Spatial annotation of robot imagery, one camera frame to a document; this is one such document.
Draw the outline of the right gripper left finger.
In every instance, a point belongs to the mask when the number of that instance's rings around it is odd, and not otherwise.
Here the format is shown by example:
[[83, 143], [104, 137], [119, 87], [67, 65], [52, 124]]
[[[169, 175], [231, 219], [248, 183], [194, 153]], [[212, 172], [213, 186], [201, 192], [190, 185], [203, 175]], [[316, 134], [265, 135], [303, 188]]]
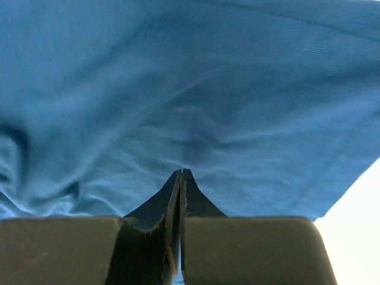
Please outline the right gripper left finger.
[[172, 284], [178, 273], [179, 187], [173, 172], [125, 217], [1, 221], [2, 284]]

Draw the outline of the blue t shirt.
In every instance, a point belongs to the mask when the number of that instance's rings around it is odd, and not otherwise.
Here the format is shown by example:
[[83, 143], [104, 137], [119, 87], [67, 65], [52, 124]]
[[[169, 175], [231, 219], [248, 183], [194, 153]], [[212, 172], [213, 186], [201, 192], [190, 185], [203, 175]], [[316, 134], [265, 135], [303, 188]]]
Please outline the blue t shirt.
[[180, 168], [317, 219], [378, 157], [378, 1], [1, 2], [2, 219], [122, 216]]

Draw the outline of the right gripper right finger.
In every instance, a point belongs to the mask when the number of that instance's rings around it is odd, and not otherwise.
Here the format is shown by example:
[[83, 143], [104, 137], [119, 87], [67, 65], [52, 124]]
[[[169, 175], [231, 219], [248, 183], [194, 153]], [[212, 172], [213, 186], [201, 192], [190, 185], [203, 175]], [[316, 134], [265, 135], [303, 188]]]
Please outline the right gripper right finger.
[[180, 183], [186, 284], [335, 284], [322, 237], [304, 217], [228, 217], [185, 169]]

